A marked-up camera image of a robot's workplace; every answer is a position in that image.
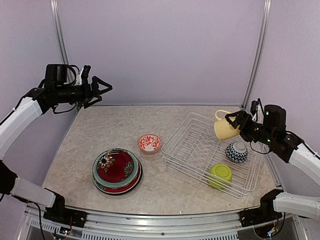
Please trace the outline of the yellow mug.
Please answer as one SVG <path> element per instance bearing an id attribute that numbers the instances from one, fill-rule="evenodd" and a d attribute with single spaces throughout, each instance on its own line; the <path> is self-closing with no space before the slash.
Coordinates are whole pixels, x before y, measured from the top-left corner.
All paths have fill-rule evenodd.
<path id="1" fill-rule="evenodd" d="M 215 112 L 215 118 L 216 121 L 214 123 L 214 132 L 216 137 L 220 141 L 224 141 L 233 137 L 236 137 L 240 134 L 239 127 L 234 128 L 229 122 L 226 120 L 226 118 L 222 118 L 218 116 L 218 113 L 225 113 L 230 114 L 229 111 L 219 109 Z"/>

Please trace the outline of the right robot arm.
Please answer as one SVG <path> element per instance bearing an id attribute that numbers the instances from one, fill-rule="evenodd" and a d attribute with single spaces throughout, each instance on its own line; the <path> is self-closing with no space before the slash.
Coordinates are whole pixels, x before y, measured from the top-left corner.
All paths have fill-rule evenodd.
<path id="1" fill-rule="evenodd" d="M 320 156 L 295 133 L 286 130 L 286 110 L 278 105 L 265 105 L 263 122 L 239 110 L 225 115 L 228 126 L 239 129 L 239 135 L 246 142 L 260 142 L 269 147 L 287 164 L 291 164 L 307 174 L 317 184 L 320 182 Z M 243 210 L 239 214 L 244 225 L 266 222 L 280 218 L 282 213 L 290 213 L 319 221 L 320 199 L 296 195 L 280 189 L 273 189 L 260 199 L 257 208 Z"/>

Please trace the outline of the black rimmed beige plate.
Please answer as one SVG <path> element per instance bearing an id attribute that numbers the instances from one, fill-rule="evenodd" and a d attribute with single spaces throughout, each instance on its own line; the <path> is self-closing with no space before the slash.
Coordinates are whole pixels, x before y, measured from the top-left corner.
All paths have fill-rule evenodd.
<path id="1" fill-rule="evenodd" d="M 92 179 L 93 183 L 94 183 L 95 187 L 100 192 L 102 192 L 104 194 L 111 195 L 111 196 L 118 196 L 118 195 L 126 194 L 126 193 L 130 192 L 131 190 L 133 190 L 135 187 L 137 187 L 142 179 L 142 176 L 143 176 L 142 164 L 140 161 L 138 161 L 138 164 L 139 164 L 139 170 L 138 170 L 138 173 L 137 173 L 135 179 L 126 186 L 123 186 L 123 187 L 120 187 L 117 189 L 104 187 L 100 183 L 98 183 L 94 178 Z"/>

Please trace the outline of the pink scalloped plate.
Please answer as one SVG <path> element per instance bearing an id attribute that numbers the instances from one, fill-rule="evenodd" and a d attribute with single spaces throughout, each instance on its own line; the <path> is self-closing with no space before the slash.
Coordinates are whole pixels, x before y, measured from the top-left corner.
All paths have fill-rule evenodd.
<path id="1" fill-rule="evenodd" d="M 116 194 L 121 194 L 121 193 L 127 192 L 130 189 L 134 188 L 134 186 L 140 182 L 141 177 L 142 177 L 142 175 L 139 173 L 138 176 L 131 183 L 129 183 L 127 186 L 122 186 L 119 188 L 105 187 L 102 184 L 98 183 L 95 179 L 93 179 L 93 183 L 102 192 L 116 195 Z"/>

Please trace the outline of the white red patterned bowl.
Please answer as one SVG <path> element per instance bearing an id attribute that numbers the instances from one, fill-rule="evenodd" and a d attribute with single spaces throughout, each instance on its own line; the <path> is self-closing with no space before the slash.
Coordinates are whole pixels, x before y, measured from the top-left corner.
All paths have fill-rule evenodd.
<path id="1" fill-rule="evenodd" d="M 137 140 L 138 148 L 145 154 L 157 153 L 162 147 L 162 139 L 154 133 L 147 133 L 142 135 Z"/>

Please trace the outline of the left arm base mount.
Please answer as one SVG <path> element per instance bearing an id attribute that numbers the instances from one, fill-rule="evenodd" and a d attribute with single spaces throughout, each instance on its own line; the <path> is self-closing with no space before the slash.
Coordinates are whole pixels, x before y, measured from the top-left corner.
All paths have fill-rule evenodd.
<path id="1" fill-rule="evenodd" d="M 79 228 L 84 228 L 87 216 L 87 212 L 71 208 L 66 208 L 63 213 L 58 213 L 52 209 L 47 209 L 43 214 L 43 217 L 46 220 Z"/>

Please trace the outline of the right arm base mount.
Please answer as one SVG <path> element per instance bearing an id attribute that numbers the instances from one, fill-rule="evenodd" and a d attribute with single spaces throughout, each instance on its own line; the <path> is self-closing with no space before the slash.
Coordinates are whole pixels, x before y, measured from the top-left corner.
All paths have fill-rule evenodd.
<path id="1" fill-rule="evenodd" d="M 253 225 L 259 225 L 282 218 L 282 213 L 271 211 L 263 211 L 260 207 L 245 208 L 238 213 L 239 220 L 242 227 L 249 227 Z"/>

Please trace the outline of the light teal floral plate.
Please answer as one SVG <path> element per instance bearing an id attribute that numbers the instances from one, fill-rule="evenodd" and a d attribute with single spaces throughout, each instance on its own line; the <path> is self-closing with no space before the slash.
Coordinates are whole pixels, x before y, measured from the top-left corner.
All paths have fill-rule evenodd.
<path id="1" fill-rule="evenodd" d="M 137 176 L 137 173 L 138 173 L 138 170 L 139 170 L 139 161 L 138 159 L 136 158 L 136 156 L 130 152 L 129 150 L 128 151 L 128 154 L 133 157 L 133 163 L 134 163 L 134 170 L 132 171 L 131 175 L 128 176 L 125 180 L 123 181 L 120 181 L 120 182 L 117 182 L 117 183 L 111 183 L 111 182 L 107 182 L 107 181 L 104 181 L 102 180 L 96 170 L 95 170 L 95 167 L 97 166 L 97 162 L 98 162 L 98 157 L 101 157 L 102 156 L 102 153 L 95 159 L 94 163 L 93 163 L 93 167 L 92 167 L 92 172 L 93 172 L 93 177 L 95 180 L 98 181 L 98 183 L 100 183 L 101 185 L 103 185 L 104 187 L 107 187 L 107 188 L 112 188 L 112 189 L 117 189 L 117 188 L 120 188 L 120 187 L 124 187 L 124 186 L 127 186 L 129 183 L 131 183 Z"/>

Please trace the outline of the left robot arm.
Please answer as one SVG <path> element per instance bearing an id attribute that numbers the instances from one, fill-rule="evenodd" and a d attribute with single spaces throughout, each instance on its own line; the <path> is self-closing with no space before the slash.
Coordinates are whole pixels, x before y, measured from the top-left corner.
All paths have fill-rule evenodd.
<path id="1" fill-rule="evenodd" d="M 102 95 L 113 87 L 97 76 L 89 82 L 90 70 L 89 65 L 79 69 L 75 65 L 48 64 L 39 86 L 22 96 L 0 122 L 0 157 L 4 158 L 21 133 L 48 110 L 55 111 L 60 104 L 86 109 L 102 101 Z M 0 192 L 46 207 L 61 223 L 70 218 L 63 196 L 19 177 L 3 162 L 0 164 Z"/>

